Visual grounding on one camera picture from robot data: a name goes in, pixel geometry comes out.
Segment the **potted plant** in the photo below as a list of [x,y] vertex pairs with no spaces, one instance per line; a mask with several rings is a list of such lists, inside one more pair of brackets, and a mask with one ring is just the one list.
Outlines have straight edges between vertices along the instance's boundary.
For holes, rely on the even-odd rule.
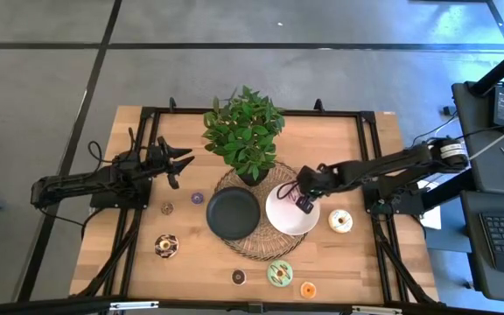
[[257,186],[275,166],[273,138],[285,126],[283,110],[248,87],[236,97],[235,92],[222,108],[215,97],[213,111],[204,114],[206,150],[222,156],[246,185]]

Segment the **green frosted donut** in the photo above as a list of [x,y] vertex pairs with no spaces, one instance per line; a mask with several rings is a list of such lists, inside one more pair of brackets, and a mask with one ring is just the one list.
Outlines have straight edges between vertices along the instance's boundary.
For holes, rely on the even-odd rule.
[[268,267],[268,280],[276,287],[286,287],[293,280],[293,268],[286,261],[276,260]]

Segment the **black bowl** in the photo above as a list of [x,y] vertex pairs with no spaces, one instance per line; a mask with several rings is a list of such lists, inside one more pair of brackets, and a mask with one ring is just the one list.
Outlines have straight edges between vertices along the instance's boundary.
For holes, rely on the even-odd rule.
[[260,222],[260,204],[252,192],[240,187],[219,190],[207,204],[207,225],[220,238],[240,240]]

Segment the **wooden table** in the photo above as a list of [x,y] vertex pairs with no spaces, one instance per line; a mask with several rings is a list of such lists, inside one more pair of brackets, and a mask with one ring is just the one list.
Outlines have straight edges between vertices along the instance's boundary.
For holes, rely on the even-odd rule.
[[[137,129],[141,107],[121,106],[112,127],[106,159],[126,151],[130,146],[128,127]],[[377,113],[377,127],[382,154],[399,151],[402,139],[394,113]],[[298,171],[303,165],[315,168],[361,159],[355,120],[346,117],[285,117],[283,134],[276,138],[277,160]],[[178,178],[180,189],[172,190],[166,176],[157,177],[152,186],[149,207],[143,212],[136,255],[129,283],[130,298],[224,300],[309,303],[382,303],[381,280],[375,254],[370,218],[365,213],[361,189],[336,193],[321,201],[318,225],[295,250],[284,256],[294,270],[294,279],[286,288],[269,284],[269,262],[256,262],[236,254],[208,228],[206,206],[215,185],[229,167],[221,157],[204,149],[200,135],[205,131],[201,115],[167,114],[160,116],[158,134],[177,148],[191,148],[196,157]],[[372,148],[366,127],[368,147]],[[203,205],[190,201],[192,193],[201,192]],[[174,211],[164,215],[160,207],[171,202]],[[336,234],[327,224],[329,213],[343,208],[353,216],[353,229]],[[117,209],[96,215],[88,224],[81,245],[71,292],[84,289],[109,258]],[[395,217],[402,260],[425,291],[437,299],[429,255],[421,227],[410,217]],[[179,239],[178,253],[162,259],[154,253],[159,235],[173,234]],[[241,269],[248,280],[242,286],[231,282],[233,270]],[[113,292],[119,291],[123,262],[116,270]],[[396,277],[388,262],[393,297],[398,299]],[[317,296],[304,300],[299,294],[302,282],[317,286]]]

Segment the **orange donut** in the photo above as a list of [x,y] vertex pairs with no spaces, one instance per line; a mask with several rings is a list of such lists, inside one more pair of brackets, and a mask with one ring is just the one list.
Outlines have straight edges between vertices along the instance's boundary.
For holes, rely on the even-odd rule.
[[303,298],[314,298],[316,296],[316,287],[310,282],[305,282],[301,284],[301,297]]

